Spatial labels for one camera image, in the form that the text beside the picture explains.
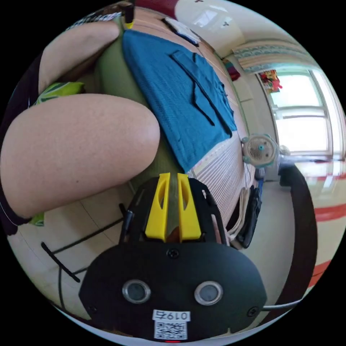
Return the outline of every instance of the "thigh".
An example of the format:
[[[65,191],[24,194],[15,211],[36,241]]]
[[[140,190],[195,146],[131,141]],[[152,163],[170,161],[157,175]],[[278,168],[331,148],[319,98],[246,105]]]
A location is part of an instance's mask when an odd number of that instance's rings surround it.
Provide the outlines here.
[[[9,127],[0,178],[24,218],[122,184],[153,161],[160,130],[149,109],[108,95],[52,99]]]

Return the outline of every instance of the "printed number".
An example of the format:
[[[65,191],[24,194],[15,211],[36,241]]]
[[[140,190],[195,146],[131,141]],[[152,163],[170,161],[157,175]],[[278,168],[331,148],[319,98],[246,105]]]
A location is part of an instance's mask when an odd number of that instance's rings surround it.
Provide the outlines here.
[[[152,319],[155,321],[190,321],[190,312],[188,311],[164,311],[164,310],[154,310]]]

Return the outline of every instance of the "black shorts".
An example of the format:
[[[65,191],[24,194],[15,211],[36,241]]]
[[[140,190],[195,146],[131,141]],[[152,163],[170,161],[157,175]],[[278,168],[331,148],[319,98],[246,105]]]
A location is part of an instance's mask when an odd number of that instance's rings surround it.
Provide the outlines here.
[[[33,61],[28,70],[24,73],[23,77],[17,84],[11,99],[5,110],[4,118],[0,125],[0,150],[2,148],[4,138],[12,121],[23,111],[32,106],[38,99],[38,85],[39,85],[39,69],[42,57],[41,52],[39,56]],[[30,222],[31,219],[23,219],[16,215],[16,213],[9,206],[3,192],[0,181],[0,219],[4,231],[7,235],[15,234],[18,226]]]

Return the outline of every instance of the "white fan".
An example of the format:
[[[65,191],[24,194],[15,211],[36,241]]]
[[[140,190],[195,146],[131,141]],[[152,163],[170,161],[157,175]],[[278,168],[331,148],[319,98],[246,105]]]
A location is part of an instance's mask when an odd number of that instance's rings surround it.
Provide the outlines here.
[[[279,147],[268,134],[252,134],[244,137],[243,161],[256,168],[262,168],[273,164],[279,155]]]

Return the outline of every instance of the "bed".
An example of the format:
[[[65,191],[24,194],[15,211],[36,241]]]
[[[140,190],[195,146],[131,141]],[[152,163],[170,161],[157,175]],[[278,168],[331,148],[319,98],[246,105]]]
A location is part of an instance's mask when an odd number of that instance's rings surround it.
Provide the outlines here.
[[[132,30],[169,40],[204,57],[224,84],[227,100],[234,111],[237,131],[232,133],[230,139],[214,146],[188,171],[190,177],[194,177],[208,186],[220,209],[223,223],[226,225],[236,206],[241,188],[245,185],[250,187],[254,178],[254,169],[245,170],[242,159],[240,138],[247,135],[244,120],[229,75],[213,49],[204,41],[199,44],[199,47],[195,47],[185,39],[177,36],[161,21],[163,18],[163,15],[136,8]],[[120,35],[96,62],[93,73],[96,91],[125,97],[149,107],[123,56],[122,37],[124,28],[121,18],[115,18],[114,21],[117,22],[120,28]],[[167,141],[162,136],[154,162],[144,172],[130,181],[133,192],[149,178],[165,172],[171,172],[173,177],[176,176],[176,173],[183,173],[171,153]],[[177,210],[176,203],[177,184],[176,180],[172,179],[168,230],[173,229],[178,223],[175,212]]]

